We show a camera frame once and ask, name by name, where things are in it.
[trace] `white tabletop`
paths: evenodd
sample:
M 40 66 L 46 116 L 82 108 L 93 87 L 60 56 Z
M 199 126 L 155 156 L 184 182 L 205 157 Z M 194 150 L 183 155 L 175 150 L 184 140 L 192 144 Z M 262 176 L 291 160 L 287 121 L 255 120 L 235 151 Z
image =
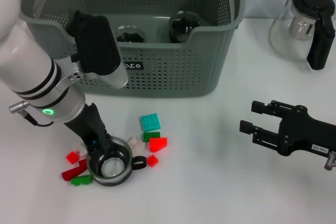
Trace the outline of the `white tabletop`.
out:
M 336 47 L 325 69 L 310 70 L 272 52 L 270 24 L 241 23 L 218 87 L 205 97 L 87 95 L 112 135 L 140 135 L 139 116 L 156 112 L 168 137 L 158 165 L 117 187 L 63 181 L 79 137 L 64 125 L 41 129 L 10 115 L 19 98 L 0 84 L 1 223 L 334 223 L 336 170 L 324 170 L 325 157 L 283 157 L 239 132 L 240 120 L 278 131 L 279 118 L 251 112 L 254 100 L 305 105 L 313 118 L 336 124 Z

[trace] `plastic basket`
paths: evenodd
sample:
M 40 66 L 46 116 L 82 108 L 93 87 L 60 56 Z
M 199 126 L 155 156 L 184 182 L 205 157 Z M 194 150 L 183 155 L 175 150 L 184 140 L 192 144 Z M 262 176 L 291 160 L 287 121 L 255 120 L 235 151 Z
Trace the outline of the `plastic basket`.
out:
M 245 0 L 22 0 L 21 18 L 53 59 L 77 52 L 65 27 L 76 10 L 104 15 L 114 32 L 135 25 L 146 43 L 119 42 L 124 61 L 143 62 L 143 70 L 128 70 L 129 83 L 116 90 L 85 76 L 84 92 L 139 97 L 198 97 L 218 83 L 234 30 L 243 19 Z M 169 41 L 169 18 L 178 11 L 198 13 L 208 26 L 196 27 L 188 41 Z

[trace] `red lego brick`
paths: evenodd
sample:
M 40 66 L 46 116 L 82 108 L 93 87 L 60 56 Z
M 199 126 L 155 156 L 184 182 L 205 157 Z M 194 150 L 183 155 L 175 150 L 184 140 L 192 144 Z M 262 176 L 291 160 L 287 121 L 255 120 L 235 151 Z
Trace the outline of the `red lego brick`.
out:
M 87 170 L 86 159 L 83 159 L 78 163 L 79 163 L 78 167 L 62 173 L 62 177 L 65 181 L 70 181 L 72 178 L 81 175 L 83 172 Z
M 151 138 L 149 139 L 149 150 L 151 152 L 157 152 L 167 146 L 167 138 Z
M 79 161 L 79 152 L 70 152 L 67 156 L 67 160 L 72 164 Z
M 159 160 L 154 155 L 151 155 L 147 158 L 147 164 L 150 167 L 154 167 L 158 162 Z

